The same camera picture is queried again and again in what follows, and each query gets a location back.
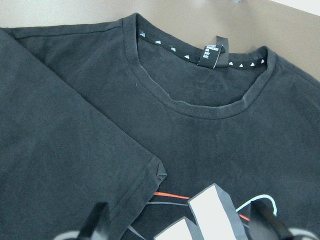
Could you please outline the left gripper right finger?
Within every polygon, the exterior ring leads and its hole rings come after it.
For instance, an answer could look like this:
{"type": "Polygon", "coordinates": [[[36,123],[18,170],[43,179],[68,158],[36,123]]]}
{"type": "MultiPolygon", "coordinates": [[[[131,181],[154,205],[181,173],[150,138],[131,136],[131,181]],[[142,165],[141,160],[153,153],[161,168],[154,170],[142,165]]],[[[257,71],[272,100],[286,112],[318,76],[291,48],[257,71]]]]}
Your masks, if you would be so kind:
{"type": "Polygon", "coordinates": [[[252,240],[293,240],[293,234],[261,200],[250,205],[249,236],[252,240]]]}

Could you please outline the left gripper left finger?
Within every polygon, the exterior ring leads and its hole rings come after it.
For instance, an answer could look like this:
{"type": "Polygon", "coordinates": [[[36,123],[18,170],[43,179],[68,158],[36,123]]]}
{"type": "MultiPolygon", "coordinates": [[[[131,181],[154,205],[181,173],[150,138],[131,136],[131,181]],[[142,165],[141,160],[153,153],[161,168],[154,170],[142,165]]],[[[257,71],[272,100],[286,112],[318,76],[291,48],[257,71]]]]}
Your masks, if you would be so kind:
{"type": "Polygon", "coordinates": [[[78,234],[79,240],[109,240],[110,211],[107,202],[98,202],[78,234]]]}

